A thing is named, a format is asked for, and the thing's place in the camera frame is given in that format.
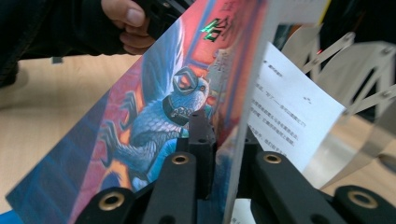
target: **person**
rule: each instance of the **person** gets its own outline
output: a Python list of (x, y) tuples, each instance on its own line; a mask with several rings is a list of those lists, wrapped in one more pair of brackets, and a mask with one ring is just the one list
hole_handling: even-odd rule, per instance
[(143, 54), (154, 42), (149, 19), (132, 0), (0, 1), (0, 88), (22, 59)]

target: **book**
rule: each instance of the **book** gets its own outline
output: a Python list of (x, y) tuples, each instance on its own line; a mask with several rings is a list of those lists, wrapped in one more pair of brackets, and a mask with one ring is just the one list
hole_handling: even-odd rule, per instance
[(8, 194), (13, 210), (24, 223), (73, 223), (102, 189), (138, 192), (203, 109), (218, 151), (198, 221), (229, 222), (265, 45), (296, 2), (195, 1)]
[(247, 122), (263, 150), (284, 155), (302, 173), (344, 110), (268, 44)]

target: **dragon illustration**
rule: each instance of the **dragon illustration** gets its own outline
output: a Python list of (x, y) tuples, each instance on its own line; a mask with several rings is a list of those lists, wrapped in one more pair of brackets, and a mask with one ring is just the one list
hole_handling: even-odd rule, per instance
[[(176, 139), (188, 129), (189, 115), (205, 105), (209, 94), (209, 83), (196, 76), (188, 66), (182, 66), (181, 35), (158, 41), (165, 42), (157, 43), (164, 46), (162, 54), (149, 50), (142, 62), (146, 106), (137, 112), (134, 92), (129, 91), (120, 107), (128, 111), (129, 118), (120, 124), (121, 129), (132, 127), (129, 143), (123, 144), (119, 140), (113, 120), (105, 120), (100, 131), (107, 150), (103, 165), (109, 167), (113, 160), (117, 160), (127, 166), (134, 190), (145, 187), (153, 176), (158, 175), (156, 167), (164, 159), (156, 160), (158, 155), (162, 151), (169, 154), (169, 147), (176, 148)], [(115, 175), (112, 184), (120, 179)]]

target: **book cover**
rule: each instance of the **book cover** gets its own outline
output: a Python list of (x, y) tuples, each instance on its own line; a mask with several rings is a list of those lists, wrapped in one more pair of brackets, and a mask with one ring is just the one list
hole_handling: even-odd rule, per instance
[(8, 194), (23, 222), (73, 223), (102, 189), (141, 190), (177, 138), (188, 137), (187, 117), (198, 109), (219, 147), (213, 191), (198, 215), (229, 221), (251, 90), (275, 33), (270, 3), (197, 0)]

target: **round hole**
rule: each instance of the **round hole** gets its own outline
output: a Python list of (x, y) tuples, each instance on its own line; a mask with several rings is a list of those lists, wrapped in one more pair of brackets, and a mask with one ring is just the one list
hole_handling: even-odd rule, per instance
[(315, 224), (329, 224), (329, 220), (324, 217), (323, 215), (319, 215), (319, 214), (314, 214), (311, 216), (311, 221), (312, 223)]
[(120, 207), (125, 201), (125, 197), (116, 191), (109, 192), (99, 202), (99, 208), (103, 211), (111, 211)]
[(280, 163), (282, 161), (277, 155), (265, 155), (264, 160), (269, 163)]
[(178, 155), (172, 158), (172, 163), (177, 165), (185, 164), (187, 162), (189, 162), (189, 158), (183, 155)]
[(374, 209), (378, 207), (378, 202), (371, 195), (359, 190), (352, 190), (348, 192), (347, 197), (350, 201), (360, 207), (368, 209)]
[(169, 3), (163, 3), (163, 6), (167, 7), (167, 8), (171, 7), (171, 5), (169, 5)]
[(164, 216), (160, 219), (160, 223), (159, 224), (175, 224), (176, 220), (174, 217), (171, 216)]

